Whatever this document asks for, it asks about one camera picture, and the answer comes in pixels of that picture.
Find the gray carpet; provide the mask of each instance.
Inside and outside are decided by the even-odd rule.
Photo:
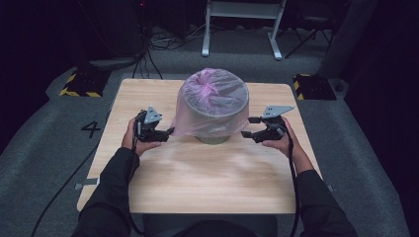
[[[283,54],[297,45],[293,32],[278,41]],[[266,29],[217,32],[211,37],[207,58],[201,57],[202,42],[199,38],[175,50],[151,50],[163,78],[186,79],[212,67],[226,69],[246,82],[291,85],[295,74],[316,72],[326,49],[319,35],[289,59],[277,61]],[[148,77],[144,65],[142,61],[142,75],[137,68],[135,78]],[[111,74],[103,98],[60,97],[73,69],[50,84],[49,102],[28,119],[0,157],[0,236],[31,235],[42,210],[101,139],[119,85],[132,76],[133,66]],[[148,57],[147,70],[149,78],[159,78]],[[337,82],[330,80],[332,86]],[[335,198],[360,236],[409,236],[398,195],[343,101],[344,93],[336,93],[337,101],[297,101],[324,181],[335,190]],[[97,121],[101,130],[89,138],[81,127],[91,121]],[[74,190],[74,184],[84,181],[93,156],[47,210],[36,236],[72,233],[81,192]],[[141,225],[139,214],[134,219]],[[293,216],[278,219],[279,236],[288,236]]]

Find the person's left hand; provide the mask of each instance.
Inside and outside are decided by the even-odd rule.
[[[132,136],[133,136],[133,126],[135,124],[135,118],[131,119],[128,123],[128,128],[126,129],[126,134],[124,135],[122,147],[132,149]],[[155,147],[161,146],[161,142],[136,142],[135,153],[138,156],[141,156],[146,150],[153,149]]]

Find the person's left arm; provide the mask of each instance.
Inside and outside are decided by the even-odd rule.
[[[129,181],[139,167],[139,156],[146,150],[161,145],[160,142],[137,142],[136,150],[132,152],[133,124],[132,119],[124,135],[122,147],[101,173],[100,184],[80,211],[72,236],[130,235]]]

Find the black sleeve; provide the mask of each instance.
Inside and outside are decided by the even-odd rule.
[[[296,181],[304,225],[301,236],[358,236],[315,170],[300,173]]]
[[[100,184],[80,211],[72,236],[129,236],[128,184],[139,157],[120,148],[100,176]]]

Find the controller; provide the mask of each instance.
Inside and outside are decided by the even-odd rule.
[[[264,123],[265,130],[250,132],[241,131],[244,138],[252,138],[256,143],[264,140],[281,140],[287,131],[287,126],[281,114],[293,110],[293,106],[268,106],[260,117],[250,117],[250,123]]]
[[[147,111],[141,110],[135,118],[134,135],[141,142],[167,141],[175,127],[156,130],[155,128],[161,120],[161,115],[152,106],[149,106]]]

